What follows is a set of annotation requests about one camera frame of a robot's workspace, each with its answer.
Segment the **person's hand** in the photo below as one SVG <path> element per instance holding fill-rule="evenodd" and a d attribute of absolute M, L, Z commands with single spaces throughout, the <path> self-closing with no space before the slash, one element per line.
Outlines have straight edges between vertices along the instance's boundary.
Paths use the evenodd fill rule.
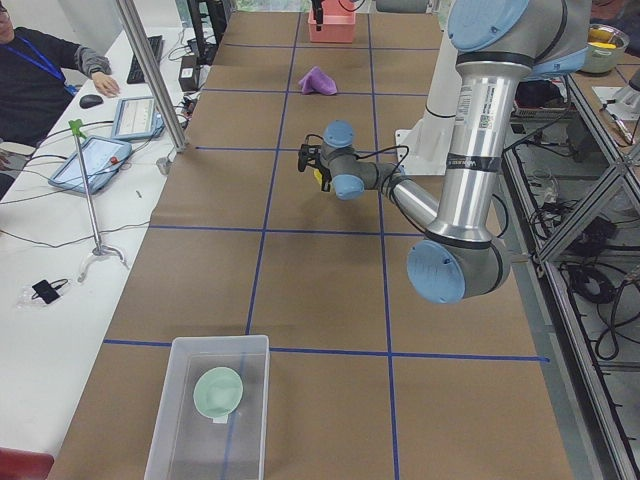
<path fill-rule="evenodd" d="M 110 75 L 103 72 L 95 72 L 91 75 L 91 78 L 96 90 L 101 95 L 109 98 L 113 98 L 119 95 L 120 87 L 116 80 Z"/>

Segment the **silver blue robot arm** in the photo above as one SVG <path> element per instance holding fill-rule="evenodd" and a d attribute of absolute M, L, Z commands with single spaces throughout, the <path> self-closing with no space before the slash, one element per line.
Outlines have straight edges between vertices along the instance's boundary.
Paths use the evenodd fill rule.
<path fill-rule="evenodd" d="M 518 85 L 582 67 L 588 1 L 456 1 L 446 34 L 461 76 L 444 184 L 434 198 L 399 165 L 363 162 L 349 123 L 323 134 L 312 165 L 336 196 L 352 200 L 378 190 L 424 232 L 408 254 L 414 289 L 433 303 L 457 303 L 500 287 L 509 275 L 502 240 L 486 220 Z"/>

